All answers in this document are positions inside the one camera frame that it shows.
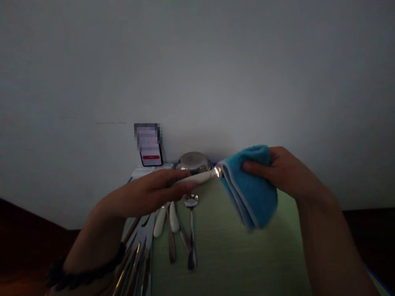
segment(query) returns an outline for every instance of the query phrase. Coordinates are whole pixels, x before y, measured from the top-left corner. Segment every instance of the bracelet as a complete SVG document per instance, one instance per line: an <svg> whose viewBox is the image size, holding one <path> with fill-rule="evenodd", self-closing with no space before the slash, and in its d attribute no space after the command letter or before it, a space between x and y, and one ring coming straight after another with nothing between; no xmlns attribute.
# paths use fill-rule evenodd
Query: bracelet
<svg viewBox="0 0 395 296"><path fill-rule="evenodd" d="M48 279L47 287L51 288L55 285L56 291L63 290L65 287L69 286L70 290L79 287L81 284L90 284L96 279L104 277L106 274L115 270L115 268L120 264L125 255L125 244L121 243L119 246L118 254L110 262L103 266L97 267L92 271L84 271L79 274L65 274L63 271L63 264L66 257L60 257L55 263L49 268L49 272L45 276Z"/></svg>

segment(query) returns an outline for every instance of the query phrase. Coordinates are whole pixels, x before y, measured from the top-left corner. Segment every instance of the light green tablecloth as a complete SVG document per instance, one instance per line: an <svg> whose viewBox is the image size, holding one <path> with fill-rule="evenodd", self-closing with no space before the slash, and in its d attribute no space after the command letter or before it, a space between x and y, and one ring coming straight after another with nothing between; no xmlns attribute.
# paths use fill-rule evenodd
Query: light green tablecloth
<svg viewBox="0 0 395 296"><path fill-rule="evenodd" d="M247 234L217 178L199 186L196 193L197 270L188 271L180 234L174 236L177 261L170 264L165 224L162 236L153 243L152 295L311 295L294 199L278 191L279 205L270 224ZM178 215L189 235L190 210L182 202ZM382 295L388 295L375 284Z"/></svg>

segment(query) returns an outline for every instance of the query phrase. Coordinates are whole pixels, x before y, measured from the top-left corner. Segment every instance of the blue cloth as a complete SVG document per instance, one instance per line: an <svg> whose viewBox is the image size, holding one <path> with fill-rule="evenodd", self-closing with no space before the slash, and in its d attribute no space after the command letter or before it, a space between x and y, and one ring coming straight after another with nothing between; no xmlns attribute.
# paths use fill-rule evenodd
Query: blue cloth
<svg viewBox="0 0 395 296"><path fill-rule="evenodd" d="M242 170L246 160L270 166L269 148L253 146L222 161L221 181L248 232L265 227L277 209L277 189L263 178Z"/></svg>

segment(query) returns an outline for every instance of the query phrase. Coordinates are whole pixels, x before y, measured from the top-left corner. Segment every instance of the wooden floor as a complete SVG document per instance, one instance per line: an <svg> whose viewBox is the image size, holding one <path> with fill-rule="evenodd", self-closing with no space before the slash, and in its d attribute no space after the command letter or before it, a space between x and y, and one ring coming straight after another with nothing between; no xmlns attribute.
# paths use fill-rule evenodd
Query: wooden floor
<svg viewBox="0 0 395 296"><path fill-rule="evenodd" d="M0 295L44 295L45 274L78 232L0 199Z"/></svg>
<svg viewBox="0 0 395 296"><path fill-rule="evenodd" d="M344 215L362 259L394 293L395 209ZM45 274L77 235L0 199L0 295L44 295Z"/></svg>

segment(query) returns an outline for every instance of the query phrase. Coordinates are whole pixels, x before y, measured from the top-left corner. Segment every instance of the pixelated image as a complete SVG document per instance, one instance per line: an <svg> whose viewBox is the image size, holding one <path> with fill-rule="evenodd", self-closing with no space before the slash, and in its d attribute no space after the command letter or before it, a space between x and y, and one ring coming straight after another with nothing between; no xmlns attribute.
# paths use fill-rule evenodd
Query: pixelated image
<svg viewBox="0 0 395 296"><path fill-rule="evenodd" d="M144 166L162 165L160 144L162 136L157 123L135 123L135 139L137 149Z"/></svg>

